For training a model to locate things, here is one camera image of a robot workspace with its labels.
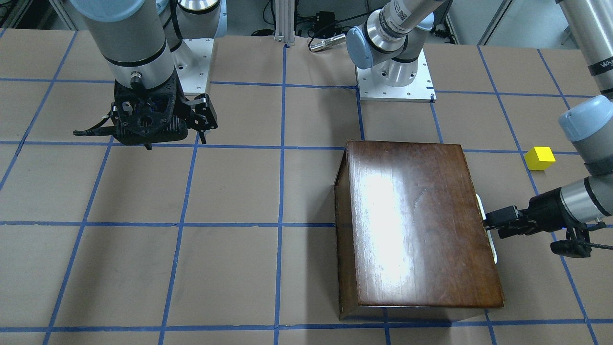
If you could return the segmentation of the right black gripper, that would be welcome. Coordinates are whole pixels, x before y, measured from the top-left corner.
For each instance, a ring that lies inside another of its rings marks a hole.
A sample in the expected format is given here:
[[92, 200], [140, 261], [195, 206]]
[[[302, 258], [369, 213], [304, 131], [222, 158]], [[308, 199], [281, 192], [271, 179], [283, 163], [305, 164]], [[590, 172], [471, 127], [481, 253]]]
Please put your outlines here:
[[187, 137], [190, 129], [197, 131], [201, 144], [205, 145], [206, 133], [217, 129], [217, 115], [208, 94], [199, 94], [194, 100], [184, 96], [182, 86], [176, 87], [171, 111], [171, 137]]

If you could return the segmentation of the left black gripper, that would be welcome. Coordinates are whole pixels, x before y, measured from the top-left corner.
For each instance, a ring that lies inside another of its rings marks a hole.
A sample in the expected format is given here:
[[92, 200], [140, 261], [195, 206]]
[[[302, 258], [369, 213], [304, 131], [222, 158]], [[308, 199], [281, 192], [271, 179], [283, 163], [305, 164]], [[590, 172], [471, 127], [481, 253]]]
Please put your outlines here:
[[[519, 219], [520, 224], [509, 224]], [[561, 203], [561, 190], [554, 189], [529, 200], [527, 209], [506, 206], [486, 213], [485, 227], [496, 229], [500, 239], [545, 231], [552, 233], [567, 227], [568, 214]]]

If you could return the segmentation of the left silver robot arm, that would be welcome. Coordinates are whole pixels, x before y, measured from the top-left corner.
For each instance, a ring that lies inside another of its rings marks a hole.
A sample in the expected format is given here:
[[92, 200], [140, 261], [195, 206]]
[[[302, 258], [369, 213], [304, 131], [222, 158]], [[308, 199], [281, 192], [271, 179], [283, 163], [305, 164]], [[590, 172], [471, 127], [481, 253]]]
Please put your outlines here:
[[[440, 0], [391, 0], [348, 31], [347, 51], [363, 94], [371, 99], [416, 101], [411, 92], [427, 87], [423, 44], [441, 4]], [[489, 212], [484, 223], [500, 238], [561, 229], [566, 230], [567, 240], [575, 238], [560, 188], [530, 199], [527, 209], [508, 206]]]

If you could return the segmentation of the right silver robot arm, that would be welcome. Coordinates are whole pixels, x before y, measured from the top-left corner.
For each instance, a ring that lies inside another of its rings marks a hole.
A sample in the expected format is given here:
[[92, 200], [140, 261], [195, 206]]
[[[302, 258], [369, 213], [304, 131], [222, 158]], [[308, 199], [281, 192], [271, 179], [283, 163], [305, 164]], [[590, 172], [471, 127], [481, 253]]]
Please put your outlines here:
[[217, 129], [205, 87], [190, 100], [187, 76], [202, 80], [201, 57], [190, 39], [211, 41], [227, 32], [225, 0], [73, 0], [114, 75], [114, 100], [102, 120], [75, 136], [112, 136], [125, 146], [186, 139], [202, 144]]

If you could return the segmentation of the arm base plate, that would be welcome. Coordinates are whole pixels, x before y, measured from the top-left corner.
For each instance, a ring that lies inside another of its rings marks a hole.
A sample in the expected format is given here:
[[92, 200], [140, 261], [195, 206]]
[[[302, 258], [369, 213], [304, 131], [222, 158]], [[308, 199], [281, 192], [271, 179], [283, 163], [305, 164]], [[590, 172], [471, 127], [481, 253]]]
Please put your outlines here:
[[197, 96], [208, 92], [214, 47], [213, 38], [188, 39], [171, 53], [184, 94]]
[[437, 100], [424, 50], [409, 63], [389, 60], [370, 69], [355, 68], [362, 101], [428, 102]]

